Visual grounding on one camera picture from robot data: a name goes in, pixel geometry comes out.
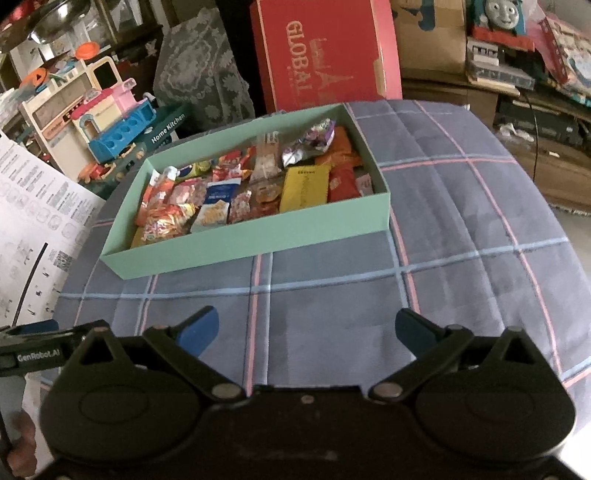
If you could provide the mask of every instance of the lace curtain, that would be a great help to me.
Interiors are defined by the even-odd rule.
[[[217,8],[202,8],[165,36],[154,95],[160,105],[191,103],[193,118],[188,121],[196,131],[255,117]]]

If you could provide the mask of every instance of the finger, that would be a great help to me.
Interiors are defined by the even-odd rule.
[[[8,454],[8,465],[15,476],[31,476],[37,468],[36,445],[19,441],[17,448]]]
[[[21,432],[21,438],[28,443],[35,443],[35,424],[26,411],[20,412],[15,427]]]

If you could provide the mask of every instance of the teal box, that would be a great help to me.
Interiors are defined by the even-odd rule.
[[[215,157],[274,130],[304,131],[326,117],[336,119],[338,125],[347,128],[372,178],[373,195],[220,226],[129,249],[136,230],[135,215],[154,168],[162,172],[168,166],[181,167],[201,158]],[[258,118],[152,155],[131,184],[100,258],[117,275],[129,280],[387,230],[389,209],[388,186],[345,105],[320,106]]]

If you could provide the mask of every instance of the metal bowl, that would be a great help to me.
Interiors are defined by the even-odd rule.
[[[30,38],[41,45],[61,37],[73,24],[90,10],[90,0],[61,0],[46,5],[48,8],[39,21],[32,25]]]

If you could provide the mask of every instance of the instruction sheet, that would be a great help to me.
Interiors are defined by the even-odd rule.
[[[104,203],[0,135],[0,326],[53,318]]]

